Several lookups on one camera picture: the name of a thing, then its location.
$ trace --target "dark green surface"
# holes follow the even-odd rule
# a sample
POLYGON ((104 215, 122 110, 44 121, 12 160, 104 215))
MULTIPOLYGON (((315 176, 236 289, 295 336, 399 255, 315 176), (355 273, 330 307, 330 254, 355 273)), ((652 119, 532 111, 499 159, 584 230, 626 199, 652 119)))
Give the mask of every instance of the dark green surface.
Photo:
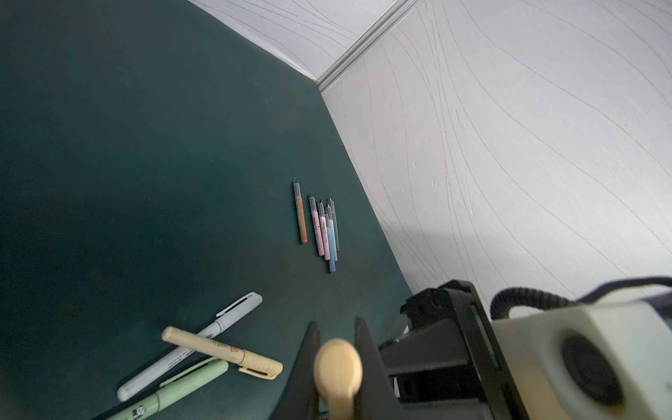
POLYGON ((186 0, 4 1, 0 57, 0 418, 113 409, 167 325, 251 290, 220 339, 286 371, 153 418, 266 418, 311 319, 401 332, 410 291, 312 81, 186 0), (294 177, 337 203, 336 274, 299 244, 294 177))

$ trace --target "pink pen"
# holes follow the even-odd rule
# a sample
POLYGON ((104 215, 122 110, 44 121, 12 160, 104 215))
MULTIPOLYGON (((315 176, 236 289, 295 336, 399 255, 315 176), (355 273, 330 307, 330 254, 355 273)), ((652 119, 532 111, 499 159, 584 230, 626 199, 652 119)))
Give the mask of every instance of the pink pen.
POLYGON ((320 200, 320 204, 317 205, 317 211, 320 215, 320 230, 322 231, 322 245, 324 245, 325 248, 325 261, 329 260, 329 239, 327 238, 327 219, 325 218, 325 205, 322 204, 322 200, 320 200))
POLYGON ((312 229, 315 231, 315 242, 317 242, 317 253, 322 257, 325 254, 325 246, 322 243, 322 229, 320 228, 320 216, 317 215, 317 206, 315 198, 308 192, 308 201, 310 202, 310 213, 312 214, 312 229))

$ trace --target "white wall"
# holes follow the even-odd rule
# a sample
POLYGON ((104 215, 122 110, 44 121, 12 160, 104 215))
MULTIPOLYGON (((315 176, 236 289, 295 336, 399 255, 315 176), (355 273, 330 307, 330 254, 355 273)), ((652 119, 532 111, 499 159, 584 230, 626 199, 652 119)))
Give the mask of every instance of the white wall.
POLYGON ((304 75, 318 79, 394 0, 190 0, 304 75))
POLYGON ((424 0, 324 92, 412 291, 672 274, 668 2, 424 0))

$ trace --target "green pen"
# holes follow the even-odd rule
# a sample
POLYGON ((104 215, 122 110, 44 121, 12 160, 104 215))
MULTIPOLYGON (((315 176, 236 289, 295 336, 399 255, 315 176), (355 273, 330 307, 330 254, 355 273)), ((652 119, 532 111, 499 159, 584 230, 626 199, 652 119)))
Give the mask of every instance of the green pen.
POLYGON ((162 382, 156 393, 116 413, 108 420, 138 420, 149 417, 180 398, 191 394, 227 370, 228 362, 226 360, 218 358, 204 360, 162 382))
POLYGON ((338 241, 338 224, 336 223, 336 209, 334 209, 334 201, 329 197, 329 207, 331 207, 331 218, 334 221, 334 239, 336 240, 336 251, 341 250, 341 243, 338 241))

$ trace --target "brown pen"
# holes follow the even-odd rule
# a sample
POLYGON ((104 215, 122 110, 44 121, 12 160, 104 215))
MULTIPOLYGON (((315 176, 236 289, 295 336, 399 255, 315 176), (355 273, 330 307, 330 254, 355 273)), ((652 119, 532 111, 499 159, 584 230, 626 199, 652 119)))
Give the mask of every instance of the brown pen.
POLYGON ((303 215, 303 199, 301 198, 301 189, 294 178, 294 202, 296 202, 296 218, 298 219, 298 232, 301 235, 301 243, 308 242, 306 234, 306 219, 303 215))

